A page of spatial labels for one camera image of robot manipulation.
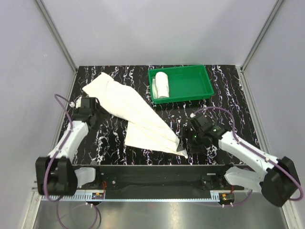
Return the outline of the white towel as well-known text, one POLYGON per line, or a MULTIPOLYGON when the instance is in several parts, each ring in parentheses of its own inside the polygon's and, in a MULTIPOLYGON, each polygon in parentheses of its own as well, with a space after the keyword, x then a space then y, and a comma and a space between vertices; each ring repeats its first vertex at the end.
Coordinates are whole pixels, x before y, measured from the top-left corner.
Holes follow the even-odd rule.
POLYGON ((180 140, 175 132, 132 87, 101 73, 82 90, 97 98, 108 113, 128 121, 126 146, 188 158, 186 150, 178 148, 180 140))
POLYGON ((168 75, 158 72, 152 79, 152 94, 154 99, 169 98, 168 75))

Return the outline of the green plastic tray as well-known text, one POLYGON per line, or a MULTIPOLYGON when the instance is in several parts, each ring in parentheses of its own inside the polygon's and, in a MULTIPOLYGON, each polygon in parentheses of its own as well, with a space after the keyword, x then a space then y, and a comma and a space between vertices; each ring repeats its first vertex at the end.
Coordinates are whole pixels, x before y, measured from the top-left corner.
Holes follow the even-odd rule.
POLYGON ((155 104, 209 99, 214 95, 212 83, 204 65, 189 65, 150 69, 148 71, 151 98, 155 104), (152 79, 158 72, 168 75, 169 98, 153 98, 152 79))

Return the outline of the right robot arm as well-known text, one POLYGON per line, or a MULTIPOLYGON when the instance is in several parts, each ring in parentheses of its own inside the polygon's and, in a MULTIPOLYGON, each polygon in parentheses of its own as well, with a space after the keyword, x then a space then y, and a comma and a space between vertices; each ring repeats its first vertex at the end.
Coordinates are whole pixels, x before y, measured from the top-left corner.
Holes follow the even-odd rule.
POLYGON ((193 115, 181 132, 179 149, 199 154, 216 146, 246 163, 250 170, 226 165, 220 177, 230 185, 260 192, 276 207, 282 207, 300 188, 293 161, 269 155, 244 141, 230 127, 214 125, 203 114, 193 115))

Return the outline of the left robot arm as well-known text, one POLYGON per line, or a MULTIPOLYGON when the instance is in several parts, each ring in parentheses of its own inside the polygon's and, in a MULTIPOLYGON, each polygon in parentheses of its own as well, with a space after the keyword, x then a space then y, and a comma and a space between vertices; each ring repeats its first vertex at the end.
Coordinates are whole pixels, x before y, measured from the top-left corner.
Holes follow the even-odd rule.
POLYGON ((80 105, 75 108, 75 113, 69 115, 59 101, 59 98, 64 99, 64 97, 59 94, 55 94, 54 97, 64 109, 69 124, 57 145, 47 156, 38 157, 35 162, 38 193, 51 202, 59 201, 54 197, 73 196, 77 188, 96 180, 95 168, 74 169, 72 161, 81 142, 98 126, 98 121, 104 112, 97 98, 83 97, 80 105))

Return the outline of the black marble pattern mat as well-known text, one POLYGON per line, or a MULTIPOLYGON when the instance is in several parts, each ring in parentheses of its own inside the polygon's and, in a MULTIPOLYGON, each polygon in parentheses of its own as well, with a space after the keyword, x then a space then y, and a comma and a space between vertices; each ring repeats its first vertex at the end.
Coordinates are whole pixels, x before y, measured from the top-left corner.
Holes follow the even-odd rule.
MULTIPOLYGON (((204 115, 211 121, 226 126, 235 124, 238 136, 265 151, 266 144, 258 135, 239 72, 234 65, 207 65, 206 70, 214 95, 209 100, 154 104, 151 100, 148 71, 150 65, 102 65, 80 66, 69 100, 83 96, 82 88, 100 73, 109 74, 114 80, 134 88, 166 124, 179 135, 190 114, 201 107, 213 106, 204 115)), ((223 165, 240 164, 240 159, 211 146, 207 153, 190 155, 188 158, 126 146, 124 141, 127 122, 115 116, 107 117, 98 130, 89 132, 76 151, 75 165, 223 165)))

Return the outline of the left aluminium frame post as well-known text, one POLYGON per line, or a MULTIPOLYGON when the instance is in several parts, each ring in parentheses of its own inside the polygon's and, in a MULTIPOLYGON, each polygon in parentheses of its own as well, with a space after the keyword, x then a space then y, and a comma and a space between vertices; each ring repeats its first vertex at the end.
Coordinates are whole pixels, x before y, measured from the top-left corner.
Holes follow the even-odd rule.
POLYGON ((71 70, 76 73, 78 70, 77 65, 75 64, 74 60, 72 59, 72 56, 70 55, 56 25, 55 22, 53 21, 49 11, 47 10, 46 5, 42 0, 34 0, 33 1, 35 5, 37 6, 40 14, 42 15, 47 27, 49 28, 53 38, 55 39, 60 51, 62 52, 65 60, 67 61, 69 67, 71 70))

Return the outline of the aluminium frame post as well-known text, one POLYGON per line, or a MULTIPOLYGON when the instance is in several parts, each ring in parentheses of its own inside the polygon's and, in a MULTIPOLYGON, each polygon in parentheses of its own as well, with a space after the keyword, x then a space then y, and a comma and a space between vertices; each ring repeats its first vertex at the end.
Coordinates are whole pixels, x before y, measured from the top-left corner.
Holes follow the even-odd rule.
POLYGON ((261 28, 254 44, 252 45, 245 61, 243 62, 243 64, 240 66, 240 69, 242 72, 244 72, 247 68, 247 66, 249 65, 250 61, 252 60, 254 54, 256 53, 257 49, 259 48, 261 42, 263 41, 265 35, 267 34, 269 28, 271 27, 273 21, 275 20, 276 16, 278 15, 280 9, 282 8, 282 6, 284 5, 285 0, 277 0, 272 8, 272 10, 270 11, 263 27, 261 28))
POLYGON ((46 5, 42 0, 34 0, 33 1, 35 5, 37 6, 40 14, 42 15, 47 27, 49 28, 53 38, 55 39, 60 51, 62 52, 65 60, 67 61, 69 67, 71 70, 76 73, 78 70, 77 65, 75 64, 74 60, 72 59, 72 56, 70 55, 56 25, 55 22, 53 21, 49 11, 47 10, 46 5))

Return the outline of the right aluminium frame post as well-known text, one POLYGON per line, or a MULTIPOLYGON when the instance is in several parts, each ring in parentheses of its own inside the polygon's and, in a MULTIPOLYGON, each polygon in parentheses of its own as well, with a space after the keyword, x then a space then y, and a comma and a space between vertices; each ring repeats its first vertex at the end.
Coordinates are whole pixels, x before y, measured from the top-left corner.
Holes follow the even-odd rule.
POLYGON ((276 16, 278 15, 280 9, 282 8, 282 6, 284 5, 285 0, 277 0, 272 8, 272 10, 270 11, 263 27, 261 28, 254 44, 252 45, 245 61, 243 62, 243 64, 240 66, 240 69, 242 72, 244 72, 247 68, 247 66, 249 65, 250 61, 252 60, 254 54, 256 53, 257 49, 259 48, 261 42, 263 41, 265 35, 267 34, 269 28, 271 27, 273 21, 275 20, 276 16))

